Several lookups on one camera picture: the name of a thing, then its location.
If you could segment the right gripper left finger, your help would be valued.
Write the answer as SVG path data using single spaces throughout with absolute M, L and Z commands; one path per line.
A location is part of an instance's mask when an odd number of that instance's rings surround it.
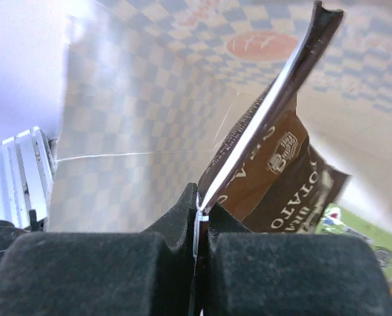
M 31 232 L 0 263 L 0 315 L 188 315 L 196 185 L 139 233 Z

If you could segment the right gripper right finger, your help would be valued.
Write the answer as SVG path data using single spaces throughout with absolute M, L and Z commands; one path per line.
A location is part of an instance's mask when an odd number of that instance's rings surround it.
M 210 212 L 206 315 L 392 315 L 371 247 L 354 236 L 261 234 Z

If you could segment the brown sea salt chips bag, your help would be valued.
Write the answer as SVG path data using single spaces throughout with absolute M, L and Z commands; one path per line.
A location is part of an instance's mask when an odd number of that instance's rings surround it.
M 314 149 L 299 119 L 297 93 L 339 28 L 344 12 L 312 7 L 308 28 L 273 82 L 229 131 L 198 181 L 193 254 L 207 242 L 220 204 L 248 229 L 312 233 L 348 175 Z

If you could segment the light green snack packet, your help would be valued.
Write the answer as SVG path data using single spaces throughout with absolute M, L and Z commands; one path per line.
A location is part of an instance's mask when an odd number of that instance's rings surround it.
M 386 277 L 392 277 L 392 233 L 331 203 L 325 209 L 316 234 L 345 234 L 366 242 L 374 251 Z

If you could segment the blue checkered paper bag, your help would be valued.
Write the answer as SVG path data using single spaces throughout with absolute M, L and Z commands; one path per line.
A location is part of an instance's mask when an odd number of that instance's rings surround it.
M 277 76 L 311 1 L 69 1 L 48 230 L 134 232 L 196 182 Z M 339 205 L 392 233 L 392 1 L 345 17 L 298 93 L 313 147 L 350 175 Z

